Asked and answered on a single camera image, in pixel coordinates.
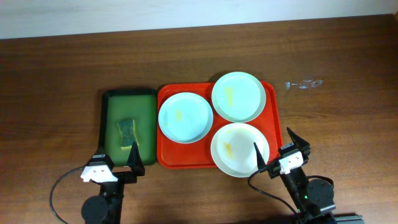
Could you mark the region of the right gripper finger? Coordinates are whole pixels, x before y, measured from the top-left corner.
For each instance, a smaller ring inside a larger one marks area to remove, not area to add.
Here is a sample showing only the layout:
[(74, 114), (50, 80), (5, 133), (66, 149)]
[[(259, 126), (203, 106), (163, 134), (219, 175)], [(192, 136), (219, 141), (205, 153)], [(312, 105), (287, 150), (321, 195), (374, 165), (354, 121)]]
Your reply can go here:
[(310, 151), (310, 143), (295, 134), (289, 127), (287, 127), (287, 132), (292, 140), (292, 142), (295, 144), (295, 146), (300, 150), (300, 151)]
[(259, 150), (259, 148), (258, 148), (256, 143), (254, 143), (254, 148), (255, 148), (255, 151), (256, 151), (256, 161), (257, 161), (258, 171), (259, 172), (264, 172), (267, 169), (267, 164), (264, 161), (264, 158), (263, 158), (263, 156), (262, 156), (262, 154), (261, 154), (261, 152), (260, 152), (260, 150)]

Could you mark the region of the white plate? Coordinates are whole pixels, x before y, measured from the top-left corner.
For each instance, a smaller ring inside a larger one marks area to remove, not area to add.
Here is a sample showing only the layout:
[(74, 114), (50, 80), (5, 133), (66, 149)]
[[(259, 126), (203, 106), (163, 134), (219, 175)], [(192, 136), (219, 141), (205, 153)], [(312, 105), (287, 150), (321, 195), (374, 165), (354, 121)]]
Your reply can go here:
[(224, 173), (238, 178), (249, 177), (258, 170), (256, 149), (267, 162), (270, 147), (265, 136), (246, 123), (231, 123), (220, 128), (211, 140), (211, 156)]

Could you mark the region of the yellow green scrub sponge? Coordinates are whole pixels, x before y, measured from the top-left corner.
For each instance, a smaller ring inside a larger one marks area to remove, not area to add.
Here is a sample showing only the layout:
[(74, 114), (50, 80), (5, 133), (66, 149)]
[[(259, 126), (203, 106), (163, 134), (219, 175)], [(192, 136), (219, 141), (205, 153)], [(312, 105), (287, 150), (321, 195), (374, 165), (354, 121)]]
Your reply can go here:
[(123, 119), (117, 122), (117, 127), (121, 136), (121, 149), (128, 150), (134, 145), (139, 147), (137, 140), (136, 121), (134, 119)]

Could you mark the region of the light blue plate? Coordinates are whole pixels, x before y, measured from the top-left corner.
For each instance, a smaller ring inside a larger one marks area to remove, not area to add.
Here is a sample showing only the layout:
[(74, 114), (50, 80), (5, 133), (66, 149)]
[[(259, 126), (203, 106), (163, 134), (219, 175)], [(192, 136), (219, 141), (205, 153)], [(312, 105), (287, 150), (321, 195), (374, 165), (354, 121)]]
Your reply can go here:
[(167, 98), (158, 113), (162, 133), (171, 141), (190, 144), (204, 138), (214, 120), (212, 108), (204, 97), (190, 92)]

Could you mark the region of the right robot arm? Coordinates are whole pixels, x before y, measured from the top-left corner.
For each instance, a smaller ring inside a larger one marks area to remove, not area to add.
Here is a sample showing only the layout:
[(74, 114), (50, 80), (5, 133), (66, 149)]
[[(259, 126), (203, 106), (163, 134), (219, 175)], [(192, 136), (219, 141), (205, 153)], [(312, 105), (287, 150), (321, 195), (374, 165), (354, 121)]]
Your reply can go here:
[(253, 178), (262, 172), (267, 172), (272, 179), (280, 177), (296, 208), (285, 200), (256, 188), (248, 180), (250, 188), (286, 205), (294, 214), (294, 223), (336, 223), (332, 213), (336, 208), (333, 201), (333, 180), (304, 173), (302, 166), (308, 162), (310, 143), (296, 135), (290, 128), (287, 128), (287, 132), (292, 142), (278, 148), (279, 157), (269, 164), (266, 164), (262, 158), (257, 144), (254, 145), (257, 171), (249, 177)]

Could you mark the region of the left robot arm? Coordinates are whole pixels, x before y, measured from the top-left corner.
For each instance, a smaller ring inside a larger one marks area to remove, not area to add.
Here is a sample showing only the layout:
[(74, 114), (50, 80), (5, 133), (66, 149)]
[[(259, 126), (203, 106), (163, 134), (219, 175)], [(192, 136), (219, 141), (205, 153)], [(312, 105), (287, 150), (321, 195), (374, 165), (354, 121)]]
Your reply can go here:
[(124, 186), (135, 184), (145, 175), (138, 145), (133, 142), (127, 159), (130, 171), (113, 172), (114, 163), (107, 154), (96, 154), (85, 165), (81, 178), (100, 186), (99, 194), (85, 200), (81, 215), (85, 223), (120, 223)]

